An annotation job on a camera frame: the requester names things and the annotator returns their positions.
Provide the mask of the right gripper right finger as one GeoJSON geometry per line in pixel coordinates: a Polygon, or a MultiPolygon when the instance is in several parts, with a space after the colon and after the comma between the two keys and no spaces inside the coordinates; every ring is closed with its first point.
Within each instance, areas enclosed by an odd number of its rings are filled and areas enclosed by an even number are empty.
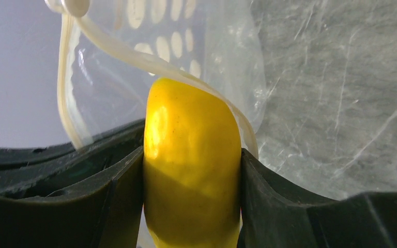
{"type": "Polygon", "coordinates": [[[397,192],[333,200],[241,153],[238,247],[397,247],[397,192]]]}

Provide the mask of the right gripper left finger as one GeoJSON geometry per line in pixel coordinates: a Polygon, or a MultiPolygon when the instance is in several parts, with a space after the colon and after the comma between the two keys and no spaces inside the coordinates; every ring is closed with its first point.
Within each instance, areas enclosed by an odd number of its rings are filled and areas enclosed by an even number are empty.
{"type": "Polygon", "coordinates": [[[137,247],[144,125],[81,151],[0,148],[0,247],[137,247]]]}

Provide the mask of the yellow lemon toy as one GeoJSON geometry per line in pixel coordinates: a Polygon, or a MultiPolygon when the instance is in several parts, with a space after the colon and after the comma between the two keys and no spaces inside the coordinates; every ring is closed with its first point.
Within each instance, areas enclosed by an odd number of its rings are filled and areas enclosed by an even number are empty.
{"type": "Polygon", "coordinates": [[[241,140],[219,98],[156,80],[144,130],[144,212],[156,247],[236,247],[241,140]]]}

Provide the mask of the clear zip top bag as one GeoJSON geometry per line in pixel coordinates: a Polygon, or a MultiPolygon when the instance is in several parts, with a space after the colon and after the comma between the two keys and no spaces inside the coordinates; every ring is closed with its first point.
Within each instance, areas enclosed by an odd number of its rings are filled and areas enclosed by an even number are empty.
{"type": "Polygon", "coordinates": [[[246,1],[46,1],[62,16],[57,102],[75,149],[145,115],[159,76],[223,97],[258,155],[261,45],[246,1]]]}

